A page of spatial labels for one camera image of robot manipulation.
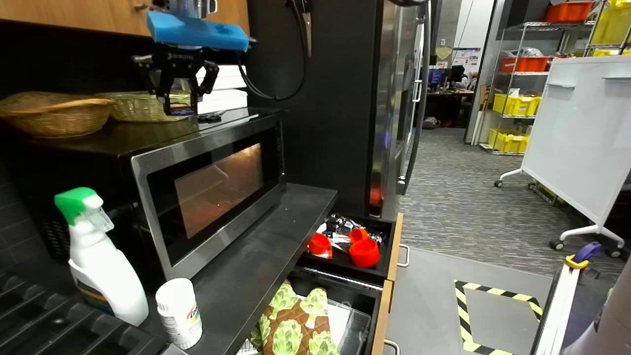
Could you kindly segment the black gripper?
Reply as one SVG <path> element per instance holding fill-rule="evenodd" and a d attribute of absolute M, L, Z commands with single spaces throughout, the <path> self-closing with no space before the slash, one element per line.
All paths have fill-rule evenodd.
<path fill-rule="evenodd" d="M 201 47 L 156 45 L 152 53 L 136 55 L 134 65 L 166 107 L 195 107 L 219 75 L 219 65 Z"/>

